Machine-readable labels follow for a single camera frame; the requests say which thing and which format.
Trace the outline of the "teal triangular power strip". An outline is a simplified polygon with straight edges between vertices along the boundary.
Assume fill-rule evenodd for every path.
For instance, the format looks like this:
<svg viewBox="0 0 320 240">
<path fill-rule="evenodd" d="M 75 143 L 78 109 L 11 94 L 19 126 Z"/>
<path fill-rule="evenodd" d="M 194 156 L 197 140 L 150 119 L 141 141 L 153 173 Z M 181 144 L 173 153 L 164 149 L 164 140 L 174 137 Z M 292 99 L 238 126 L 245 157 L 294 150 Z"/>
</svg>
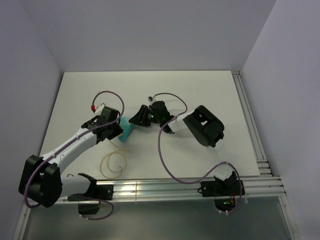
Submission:
<svg viewBox="0 0 320 240">
<path fill-rule="evenodd" d="M 117 138 L 122 143 L 124 143 L 128 139 L 134 127 L 134 124 L 130 123 L 129 120 L 129 117 L 120 118 L 119 126 L 122 128 L 123 132 Z"/>
</svg>

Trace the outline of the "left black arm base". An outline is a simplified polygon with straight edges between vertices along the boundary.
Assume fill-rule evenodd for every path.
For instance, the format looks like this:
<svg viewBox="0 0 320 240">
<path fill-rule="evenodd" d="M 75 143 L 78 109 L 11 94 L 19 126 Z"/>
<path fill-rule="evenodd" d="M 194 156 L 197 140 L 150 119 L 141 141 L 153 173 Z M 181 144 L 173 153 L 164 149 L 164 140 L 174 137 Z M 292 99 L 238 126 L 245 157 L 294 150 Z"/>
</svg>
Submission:
<svg viewBox="0 0 320 240">
<path fill-rule="evenodd" d="M 73 194 L 67 197 L 68 202 L 78 202 L 78 213 L 80 217 L 98 221 L 106 219 L 114 212 L 114 205 L 111 203 L 113 199 L 114 185 L 113 184 L 98 184 L 93 190 L 83 194 Z M 102 209 L 102 204 L 110 206 L 110 211 L 105 216 L 93 217 L 99 210 Z"/>
</svg>

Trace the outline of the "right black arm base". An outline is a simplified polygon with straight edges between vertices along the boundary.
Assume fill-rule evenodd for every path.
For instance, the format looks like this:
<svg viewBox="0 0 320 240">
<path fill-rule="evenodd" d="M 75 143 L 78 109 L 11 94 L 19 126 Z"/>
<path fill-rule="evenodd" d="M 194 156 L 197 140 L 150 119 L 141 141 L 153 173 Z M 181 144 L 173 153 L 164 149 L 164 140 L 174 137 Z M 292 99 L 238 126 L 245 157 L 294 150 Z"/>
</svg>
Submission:
<svg viewBox="0 0 320 240">
<path fill-rule="evenodd" d="M 214 198 L 214 206 L 218 211 L 229 213 L 237 207 L 237 197 L 241 200 L 245 195 L 245 188 L 242 180 L 220 180 L 215 177 L 214 180 L 202 181 L 197 192 L 203 198 Z"/>
</svg>

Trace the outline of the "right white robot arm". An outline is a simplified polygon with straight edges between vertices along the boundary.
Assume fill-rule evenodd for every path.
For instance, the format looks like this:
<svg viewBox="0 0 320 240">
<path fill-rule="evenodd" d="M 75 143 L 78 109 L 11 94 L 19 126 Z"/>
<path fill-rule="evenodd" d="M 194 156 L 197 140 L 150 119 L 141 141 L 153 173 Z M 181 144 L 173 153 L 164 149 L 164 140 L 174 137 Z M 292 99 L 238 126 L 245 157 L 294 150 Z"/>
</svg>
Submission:
<svg viewBox="0 0 320 240">
<path fill-rule="evenodd" d="M 212 148 L 215 152 L 221 150 L 225 126 L 205 106 L 199 105 L 191 112 L 186 109 L 178 115 L 172 115 L 164 101 L 156 100 L 148 106 L 142 105 L 129 122 L 145 128 L 150 127 L 151 124 L 159 125 L 160 131 L 157 137 L 159 158 L 165 171 L 176 182 L 185 185 L 200 183 L 200 193 L 204 197 L 227 195 L 241 197 L 245 194 L 239 172 L 226 160 L 216 163 L 204 176 L 194 181 L 184 181 L 175 177 L 165 164 L 161 150 L 162 133 L 175 134 L 188 130 L 201 146 Z"/>
</svg>

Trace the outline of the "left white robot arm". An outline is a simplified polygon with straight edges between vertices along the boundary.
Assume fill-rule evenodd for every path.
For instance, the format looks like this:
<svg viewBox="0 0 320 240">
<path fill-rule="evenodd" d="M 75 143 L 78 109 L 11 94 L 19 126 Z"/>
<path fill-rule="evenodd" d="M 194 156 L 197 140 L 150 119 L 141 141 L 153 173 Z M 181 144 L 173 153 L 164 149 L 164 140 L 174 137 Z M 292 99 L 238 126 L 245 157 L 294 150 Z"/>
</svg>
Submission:
<svg viewBox="0 0 320 240">
<path fill-rule="evenodd" d="M 91 200 L 98 193 L 97 180 L 85 173 L 63 178 L 61 174 L 86 150 L 104 140 L 112 140 L 123 133 L 120 127 L 122 114 L 104 104 L 96 109 L 95 116 L 83 123 L 66 142 L 42 156 L 27 158 L 22 171 L 18 192 L 38 206 L 51 207 L 59 198 L 80 195 Z"/>
</svg>

